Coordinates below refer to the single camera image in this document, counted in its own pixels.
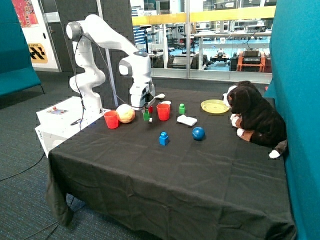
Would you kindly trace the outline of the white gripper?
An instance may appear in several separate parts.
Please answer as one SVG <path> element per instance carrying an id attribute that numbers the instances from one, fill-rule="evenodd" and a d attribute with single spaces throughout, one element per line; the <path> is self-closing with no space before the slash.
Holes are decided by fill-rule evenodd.
<path id="1" fill-rule="evenodd" d="M 132 108 L 134 110 L 142 109 L 142 113 L 145 113 L 144 108 L 149 111 L 150 106 L 155 102 L 155 92 L 155 86 L 152 82 L 134 82 L 129 90 Z"/>

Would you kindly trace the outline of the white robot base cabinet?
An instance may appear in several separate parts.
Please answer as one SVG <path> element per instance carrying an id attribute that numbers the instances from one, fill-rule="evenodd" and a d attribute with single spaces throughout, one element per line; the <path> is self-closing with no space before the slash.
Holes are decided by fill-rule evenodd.
<path id="1" fill-rule="evenodd" d="M 72 96 L 36 113 L 39 126 L 35 132 L 46 156 L 49 152 L 103 116 L 109 109 L 98 113 L 83 110 L 81 98 Z"/>

